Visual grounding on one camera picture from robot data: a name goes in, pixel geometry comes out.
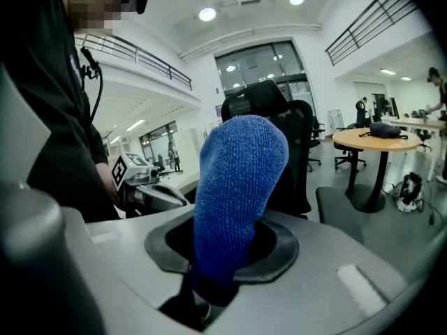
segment blue towel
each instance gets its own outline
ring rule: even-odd
[[[198,279],[231,288],[236,270],[248,265],[254,223],[288,160],[284,134],[267,119],[232,118],[214,129],[200,152],[200,181],[194,211]]]

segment balcony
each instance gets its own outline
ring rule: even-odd
[[[192,90],[191,78],[141,47],[118,36],[86,33],[76,35],[75,43],[79,47],[85,46],[133,62]]]
[[[335,66],[417,9],[412,0],[374,0],[325,50]]]

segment black bag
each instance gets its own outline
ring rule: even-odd
[[[381,121],[375,121],[369,126],[370,132],[360,134],[360,137],[371,135],[373,137],[381,137],[382,139],[408,139],[407,135],[400,135],[400,128],[396,126],[390,126],[382,123]]]

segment wooden tabletop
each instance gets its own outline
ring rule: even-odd
[[[408,139],[382,139],[379,137],[359,137],[369,132],[369,128],[349,129],[332,135],[332,140],[346,147],[373,151],[406,151],[417,148],[422,144],[416,134],[402,131],[401,135],[408,135]]]
[[[401,125],[410,126],[410,127],[420,126],[421,128],[429,127],[429,128],[436,128],[439,130],[444,129],[444,126],[446,125],[446,123],[444,121],[440,121],[440,120],[424,121],[424,119],[419,119],[419,118],[389,119],[388,121],[390,122],[390,124],[393,124],[393,123],[401,124]]]

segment round table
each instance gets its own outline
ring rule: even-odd
[[[349,186],[346,190],[346,196],[351,201],[355,209],[361,212],[374,213],[385,207],[385,196],[381,194],[383,179],[385,178],[386,165],[389,151],[407,151],[417,148],[422,144],[416,134],[402,131],[401,135],[407,135],[408,139],[381,139],[379,137],[365,136],[360,134],[368,133],[369,128],[348,129],[339,131],[332,135],[332,140],[345,147],[357,149],[353,150],[353,160],[351,166],[351,176],[349,177]],[[376,183],[371,191],[371,187],[356,183],[357,159],[360,150],[380,151],[379,172],[377,173]]]

